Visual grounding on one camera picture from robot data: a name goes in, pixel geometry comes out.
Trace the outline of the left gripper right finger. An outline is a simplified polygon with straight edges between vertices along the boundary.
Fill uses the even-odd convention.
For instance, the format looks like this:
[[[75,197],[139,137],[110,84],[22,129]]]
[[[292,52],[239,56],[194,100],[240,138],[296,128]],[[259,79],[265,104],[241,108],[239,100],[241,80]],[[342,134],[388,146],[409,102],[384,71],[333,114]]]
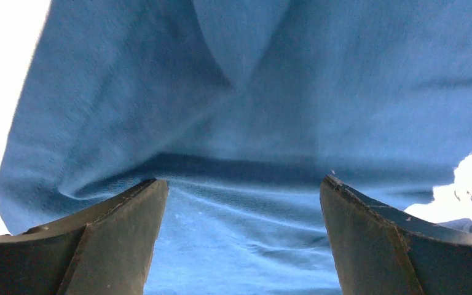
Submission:
[[[472,234],[326,176],[320,203],[343,294],[472,294]]]

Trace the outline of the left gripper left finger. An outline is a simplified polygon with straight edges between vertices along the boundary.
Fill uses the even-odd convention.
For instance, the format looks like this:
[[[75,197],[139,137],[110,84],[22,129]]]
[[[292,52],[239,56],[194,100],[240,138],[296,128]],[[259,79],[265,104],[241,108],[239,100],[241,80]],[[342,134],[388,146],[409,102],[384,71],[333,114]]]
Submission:
[[[0,294],[143,294],[168,184],[125,192],[19,235],[0,235]]]

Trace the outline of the blue t shirt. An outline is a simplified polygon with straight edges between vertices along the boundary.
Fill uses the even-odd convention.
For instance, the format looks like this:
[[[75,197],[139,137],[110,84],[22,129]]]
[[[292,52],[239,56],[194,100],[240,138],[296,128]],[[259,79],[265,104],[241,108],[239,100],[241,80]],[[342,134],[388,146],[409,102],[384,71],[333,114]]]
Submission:
[[[52,1],[0,216],[166,179],[146,294],[332,294],[327,174],[472,221],[472,1]]]

